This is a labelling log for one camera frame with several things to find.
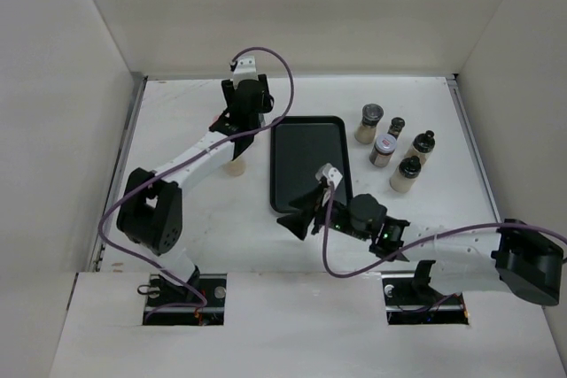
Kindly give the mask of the yellow lid spice jar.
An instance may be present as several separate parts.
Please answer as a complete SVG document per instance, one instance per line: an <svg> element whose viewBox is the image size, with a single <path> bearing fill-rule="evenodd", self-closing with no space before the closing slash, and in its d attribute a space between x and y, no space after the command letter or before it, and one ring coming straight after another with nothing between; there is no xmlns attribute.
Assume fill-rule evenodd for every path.
<svg viewBox="0 0 567 378"><path fill-rule="evenodd" d="M223 171L232 177L238 177L245 172L246 163L243 156L240 156L222 166Z"/></svg>

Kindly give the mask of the spice jar dark round lid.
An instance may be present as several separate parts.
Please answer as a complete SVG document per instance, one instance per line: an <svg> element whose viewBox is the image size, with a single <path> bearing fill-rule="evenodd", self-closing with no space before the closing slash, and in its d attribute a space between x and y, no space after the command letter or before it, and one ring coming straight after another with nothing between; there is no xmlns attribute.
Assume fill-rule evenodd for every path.
<svg viewBox="0 0 567 378"><path fill-rule="evenodd" d="M362 144L373 143L377 124L384 116L384 109L379 104L365 104L361 110L361 122L355 131L354 137Z"/></svg>

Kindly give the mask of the black cap white powder bottle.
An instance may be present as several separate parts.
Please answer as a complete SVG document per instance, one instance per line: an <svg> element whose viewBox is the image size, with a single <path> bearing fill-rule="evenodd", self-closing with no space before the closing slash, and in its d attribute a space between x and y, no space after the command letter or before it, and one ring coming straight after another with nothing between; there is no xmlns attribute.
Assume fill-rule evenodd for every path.
<svg viewBox="0 0 567 378"><path fill-rule="evenodd" d="M389 180L391 188L398 193L409 192L421 171L422 164L418 156L402 159Z"/></svg>

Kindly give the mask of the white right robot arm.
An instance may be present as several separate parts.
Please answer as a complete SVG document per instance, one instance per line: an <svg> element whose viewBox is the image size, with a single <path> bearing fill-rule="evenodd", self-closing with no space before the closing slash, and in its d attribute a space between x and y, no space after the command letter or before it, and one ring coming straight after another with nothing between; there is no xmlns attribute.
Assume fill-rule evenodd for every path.
<svg viewBox="0 0 567 378"><path fill-rule="evenodd" d="M292 201L295 212L277 219L299 240L331 230L369 243L377 263L414 262L410 289L421 303L464 291L500 291L528 303L556 306L566 262L564 236L520 220L462 228L419 227L388 215L370 194L348 204L327 182Z"/></svg>

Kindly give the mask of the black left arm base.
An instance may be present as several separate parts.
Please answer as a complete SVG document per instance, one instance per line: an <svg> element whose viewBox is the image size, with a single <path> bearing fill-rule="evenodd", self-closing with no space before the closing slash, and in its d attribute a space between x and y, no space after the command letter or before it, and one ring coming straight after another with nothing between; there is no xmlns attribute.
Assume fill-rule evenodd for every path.
<svg viewBox="0 0 567 378"><path fill-rule="evenodd" d="M207 301L202 300L184 287L178 287L164 277L152 274L147 283L136 289L144 296L144 326L222 326L224 324L227 297L226 274L201 274L193 277L190 284Z"/></svg>

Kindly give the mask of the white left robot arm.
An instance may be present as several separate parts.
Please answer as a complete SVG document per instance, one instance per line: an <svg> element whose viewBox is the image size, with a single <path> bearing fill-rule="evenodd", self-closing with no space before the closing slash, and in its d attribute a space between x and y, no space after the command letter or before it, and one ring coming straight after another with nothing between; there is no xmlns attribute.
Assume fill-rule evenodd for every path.
<svg viewBox="0 0 567 378"><path fill-rule="evenodd" d="M221 89L227 107L197 143L154 170L138 167L131 172L126 193L144 183L149 186L125 201L117 217L117 228L129 241L176 275L161 279L168 295L182 306L196 301L199 287L192 279L198 275L197 267L186 251L175 248L183 231L183 197L243 154L254 140L250 132L262 126L263 115L274 106L264 74L225 80Z"/></svg>

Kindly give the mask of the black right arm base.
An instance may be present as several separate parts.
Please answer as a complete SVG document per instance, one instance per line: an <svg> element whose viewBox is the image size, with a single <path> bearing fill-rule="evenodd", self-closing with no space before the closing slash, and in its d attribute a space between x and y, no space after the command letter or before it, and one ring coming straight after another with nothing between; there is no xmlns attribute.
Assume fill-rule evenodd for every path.
<svg viewBox="0 0 567 378"><path fill-rule="evenodd" d="M434 260L420 261L414 272L381 275L386 320L391 326L468 325L462 294L443 295L431 287Z"/></svg>

